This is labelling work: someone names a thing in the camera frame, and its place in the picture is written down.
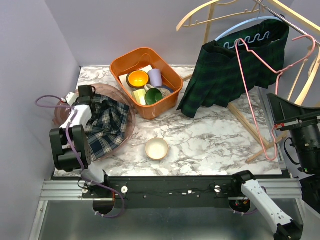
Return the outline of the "navy plaid skirt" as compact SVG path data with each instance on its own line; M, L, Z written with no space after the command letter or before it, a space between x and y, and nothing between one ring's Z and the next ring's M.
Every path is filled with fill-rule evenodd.
M95 111L85 127L85 134L96 161L118 148L125 139L130 106L106 95L92 99Z

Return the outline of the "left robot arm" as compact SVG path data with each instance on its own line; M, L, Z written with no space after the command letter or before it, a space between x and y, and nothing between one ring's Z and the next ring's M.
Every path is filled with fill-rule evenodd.
M70 114L67 120L49 133L55 168L67 173L76 173L101 198L111 191L104 170L92 163L93 152L85 133L85 127L95 110L93 98L96 89L91 85L80 86L78 94L69 93L65 98Z

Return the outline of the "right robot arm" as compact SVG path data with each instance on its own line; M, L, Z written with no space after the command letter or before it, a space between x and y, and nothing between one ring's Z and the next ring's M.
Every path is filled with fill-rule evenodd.
M291 146L299 159L299 171L308 175L300 180L302 200L316 212L320 211L320 109L303 107L273 93L267 94L274 126L289 131ZM269 224L275 240L299 240L303 226L284 213L262 189L249 171L232 175L230 191L246 196Z

